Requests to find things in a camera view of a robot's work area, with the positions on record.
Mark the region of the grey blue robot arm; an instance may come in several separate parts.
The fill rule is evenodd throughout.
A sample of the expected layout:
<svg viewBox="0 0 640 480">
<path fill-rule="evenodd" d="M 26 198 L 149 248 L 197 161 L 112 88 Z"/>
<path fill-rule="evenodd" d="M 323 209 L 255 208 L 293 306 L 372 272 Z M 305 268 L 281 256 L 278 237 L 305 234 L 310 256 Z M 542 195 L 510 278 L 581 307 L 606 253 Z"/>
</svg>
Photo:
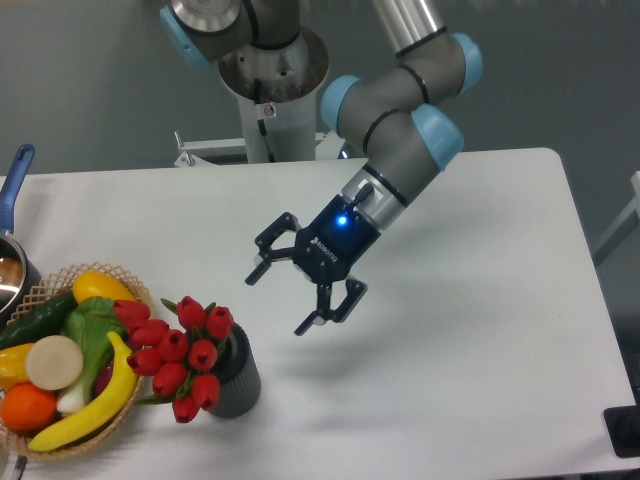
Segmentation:
<svg viewBox="0 0 640 480">
<path fill-rule="evenodd" d="M 235 95 L 247 159 L 311 159 L 316 123 L 366 159 L 306 227 L 285 213 L 256 239 L 256 283 L 291 261 L 317 288 L 301 323 L 344 321 L 366 292 L 351 268 L 462 150 L 459 129 L 437 107 L 474 86 L 483 72 L 478 46 L 450 33 L 430 1 L 378 1 L 375 10 L 397 65 L 372 81 L 327 77 L 325 44 L 300 20 L 295 1 L 170 1 L 160 20 L 195 66 L 216 64 Z"/>
</svg>

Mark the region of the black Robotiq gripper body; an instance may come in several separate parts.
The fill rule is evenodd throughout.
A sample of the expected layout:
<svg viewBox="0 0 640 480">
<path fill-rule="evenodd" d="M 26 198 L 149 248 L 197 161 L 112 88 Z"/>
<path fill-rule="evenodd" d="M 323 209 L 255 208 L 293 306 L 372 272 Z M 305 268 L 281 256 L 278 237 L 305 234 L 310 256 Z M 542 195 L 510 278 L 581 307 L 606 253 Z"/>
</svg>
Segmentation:
<svg viewBox="0 0 640 480">
<path fill-rule="evenodd" d="M 317 285 L 344 280 L 354 263 L 380 237 L 363 215 L 335 196 L 296 233 L 293 263 Z"/>
</svg>

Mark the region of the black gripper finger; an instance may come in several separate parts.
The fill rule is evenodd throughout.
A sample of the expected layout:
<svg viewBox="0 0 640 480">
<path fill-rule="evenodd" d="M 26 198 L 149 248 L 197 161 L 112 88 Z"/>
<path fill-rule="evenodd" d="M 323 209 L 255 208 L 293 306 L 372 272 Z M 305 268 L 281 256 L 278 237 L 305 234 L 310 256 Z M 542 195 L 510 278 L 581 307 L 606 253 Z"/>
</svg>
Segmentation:
<svg viewBox="0 0 640 480">
<path fill-rule="evenodd" d="M 316 286 L 316 308 L 294 330 L 296 336 L 304 335 L 312 326 L 322 326 L 327 322 L 343 323 L 356 305 L 367 292 L 367 285 L 355 278 L 348 277 L 345 281 L 346 296 L 341 303 L 331 306 L 332 284 L 318 284 Z"/>
<path fill-rule="evenodd" d="M 245 283 L 247 285 L 255 285 L 273 263 L 293 258 L 294 246 L 275 248 L 274 243 L 284 233 L 297 233 L 299 230 L 300 225 L 297 218 L 290 212 L 284 212 L 255 238 L 255 245 L 258 248 L 257 265 L 246 277 Z"/>
</svg>

